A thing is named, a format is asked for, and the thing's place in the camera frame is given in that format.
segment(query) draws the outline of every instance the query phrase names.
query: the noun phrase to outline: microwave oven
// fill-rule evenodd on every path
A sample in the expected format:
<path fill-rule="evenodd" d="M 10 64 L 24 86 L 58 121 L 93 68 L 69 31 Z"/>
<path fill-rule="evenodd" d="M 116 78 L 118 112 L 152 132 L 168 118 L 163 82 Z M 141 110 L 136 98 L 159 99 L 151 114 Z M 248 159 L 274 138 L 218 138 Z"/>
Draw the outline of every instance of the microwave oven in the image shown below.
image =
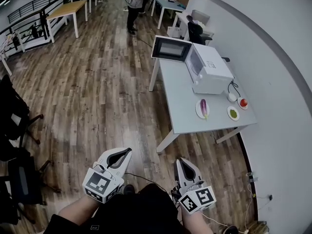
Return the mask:
<path fill-rule="evenodd" d="M 193 81 L 193 91 L 198 94 L 219 95 L 234 79 L 230 69 L 213 47 L 156 36 L 152 57 L 184 62 Z"/>

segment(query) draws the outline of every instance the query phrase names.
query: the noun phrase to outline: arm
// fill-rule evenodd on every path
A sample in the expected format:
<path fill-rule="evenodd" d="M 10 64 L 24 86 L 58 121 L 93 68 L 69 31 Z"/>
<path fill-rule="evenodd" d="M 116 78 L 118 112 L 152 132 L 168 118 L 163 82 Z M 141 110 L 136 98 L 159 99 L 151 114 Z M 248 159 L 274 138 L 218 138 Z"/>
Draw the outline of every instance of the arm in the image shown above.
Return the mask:
<path fill-rule="evenodd" d="M 201 212 L 189 215 L 183 207 L 181 207 L 181 210 L 183 225 L 192 234 L 214 234 L 206 224 Z"/>
<path fill-rule="evenodd" d="M 100 204 L 100 202 L 85 195 L 76 202 L 63 208 L 58 215 L 77 225 L 81 225 L 92 217 Z"/>

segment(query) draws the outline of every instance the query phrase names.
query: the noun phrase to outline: green food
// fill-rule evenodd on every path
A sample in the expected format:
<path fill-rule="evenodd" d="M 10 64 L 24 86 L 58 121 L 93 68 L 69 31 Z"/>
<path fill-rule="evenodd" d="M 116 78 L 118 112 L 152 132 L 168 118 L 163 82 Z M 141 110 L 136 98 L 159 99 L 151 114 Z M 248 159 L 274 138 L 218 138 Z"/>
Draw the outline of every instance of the green food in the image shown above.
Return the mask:
<path fill-rule="evenodd" d="M 230 110 L 230 115 L 232 118 L 237 118 L 237 113 L 233 109 Z"/>

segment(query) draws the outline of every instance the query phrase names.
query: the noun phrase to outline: wooden floor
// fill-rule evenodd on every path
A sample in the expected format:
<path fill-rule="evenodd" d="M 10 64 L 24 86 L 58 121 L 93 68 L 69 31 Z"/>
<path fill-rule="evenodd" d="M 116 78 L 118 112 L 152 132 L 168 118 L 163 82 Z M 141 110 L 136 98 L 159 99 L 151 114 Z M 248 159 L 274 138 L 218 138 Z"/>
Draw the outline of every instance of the wooden floor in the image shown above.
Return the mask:
<path fill-rule="evenodd" d="M 57 195 L 43 188 L 47 206 L 26 207 L 36 224 L 22 217 L 12 229 L 23 234 L 44 230 L 52 214 L 83 195 L 86 171 L 105 150 L 131 147 L 127 171 L 159 183 L 168 192 L 176 185 L 174 160 L 182 156 L 196 164 L 217 199 L 204 214 L 244 230 L 249 204 L 247 169 L 236 137 L 217 145 L 215 139 L 226 131 L 180 135 L 164 153 L 156 154 L 156 146 L 171 130 L 170 116 L 161 79 L 157 79 L 155 91 L 148 92 L 151 48 L 127 34 L 125 5 L 123 0 L 98 3 L 88 22 L 81 10 L 78 39 L 70 21 L 57 33 L 54 44 L 9 59 L 13 86 L 27 102 L 31 116 L 44 114 L 44 120 L 30 128 L 41 145 L 26 138 L 26 148 L 37 167 L 46 159 L 55 161 L 45 180 L 62 189 Z M 164 24 L 172 23 L 165 15 L 157 30 L 158 16 L 159 12 L 153 18 L 147 13 L 136 20 L 138 36 L 150 45 L 155 34 L 166 35 Z M 0 78 L 4 74 L 0 63 Z M 1 161 L 0 171 L 6 173 L 6 163 Z M 138 190 L 147 184 L 130 175 L 125 181 Z M 251 205 L 247 223 L 253 215 Z M 211 223 L 213 231 L 220 233 L 222 227 Z"/>

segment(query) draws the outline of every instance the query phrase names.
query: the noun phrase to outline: white plate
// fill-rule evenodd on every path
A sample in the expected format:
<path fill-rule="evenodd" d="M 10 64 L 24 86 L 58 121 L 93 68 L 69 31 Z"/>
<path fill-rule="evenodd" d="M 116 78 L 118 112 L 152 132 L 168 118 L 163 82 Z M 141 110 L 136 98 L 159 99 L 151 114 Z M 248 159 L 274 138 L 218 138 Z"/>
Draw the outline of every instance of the white plate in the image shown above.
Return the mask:
<path fill-rule="evenodd" d="M 230 114 L 230 110 L 234 110 L 236 113 L 237 113 L 237 118 L 233 118 Z M 235 120 L 235 121 L 238 121 L 239 120 L 239 112 L 236 108 L 232 107 L 232 106 L 229 106 L 228 107 L 228 115 L 229 117 L 232 119 L 232 120 Z"/>
<path fill-rule="evenodd" d="M 240 105 L 240 101 L 241 101 L 242 99 L 243 99 L 242 97 L 238 98 L 238 99 L 237 99 L 237 103 L 238 103 L 238 105 L 240 106 L 241 109 L 247 110 L 247 109 L 248 109 L 248 104 L 247 104 L 246 107 L 242 107 L 242 106 Z"/>
<path fill-rule="evenodd" d="M 210 109 L 209 109 L 207 101 L 206 101 L 206 107 L 207 107 L 207 116 L 209 116 Z M 196 113 L 200 118 L 205 119 L 205 117 L 203 116 L 203 113 L 201 112 L 200 100 L 196 103 Z"/>

